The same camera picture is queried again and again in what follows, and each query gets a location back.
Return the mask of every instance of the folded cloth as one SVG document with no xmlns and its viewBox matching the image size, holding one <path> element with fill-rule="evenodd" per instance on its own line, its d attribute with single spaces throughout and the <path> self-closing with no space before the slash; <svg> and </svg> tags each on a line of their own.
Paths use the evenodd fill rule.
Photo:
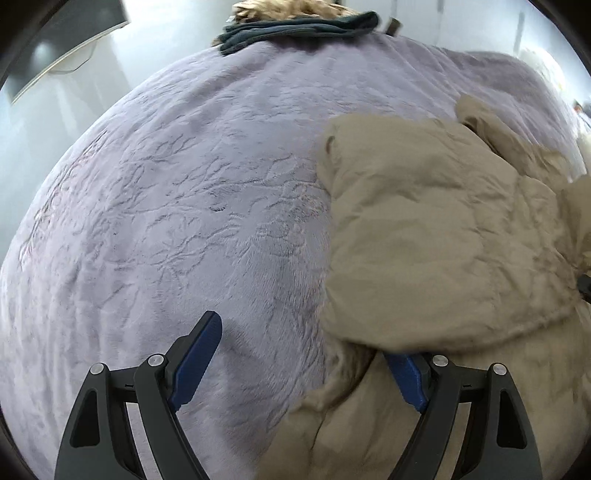
<svg viewBox="0 0 591 480">
<path fill-rule="evenodd" d="M 255 42 L 278 37 L 358 37 L 371 32 L 378 26 L 376 12 L 365 12 L 351 17 L 333 20 L 302 17 L 283 21 L 261 21 L 225 27 L 225 32 L 218 37 L 222 43 L 222 55 L 230 55 Z"/>
<path fill-rule="evenodd" d="M 296 17 L 337 18 L 359 15 L 343 5 L 324 0 L 245 0 L 232 7 L 236 23 L 260 20 L 289 20 Z"/>
<path fill-rule="evenodd" d="M 590 433 L 591 177 L 513 133 L 463 96 L 458 122 L 344 115 L 318 166 L 331 195 L 327 302 L 333 369 L 280 422 L 258 480 L 389 477 L 418 414 L 381 353 L 445 352 L 509 368 L 545 480 L 561 478 Z M 438 479 L 450 478 L 461 405 Z"/>
</svg>

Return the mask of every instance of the bed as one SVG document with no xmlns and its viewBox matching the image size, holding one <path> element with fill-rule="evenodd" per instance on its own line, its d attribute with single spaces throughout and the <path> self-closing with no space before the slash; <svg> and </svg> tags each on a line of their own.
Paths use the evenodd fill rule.
<svg viewBox="0 0 591 480">
<path fill-rule="evenodd" d="M 39 480 L 53 477 L 88 368 L 138 365 L 206 310 L 223 338 L 178 416 L 211 478 L 252 478 L 282 415 L 327 368 L 316 319 L 329 197 L 314 160 L 326 121 L 455 118 L 462 93 L 560 150 L 573 178 L 586 171 L 573 114 L 525 64 L 383 34 L 206 50 L 108 110 L 41 186 L 0 273 L 0 406 Z"/>
</svg>

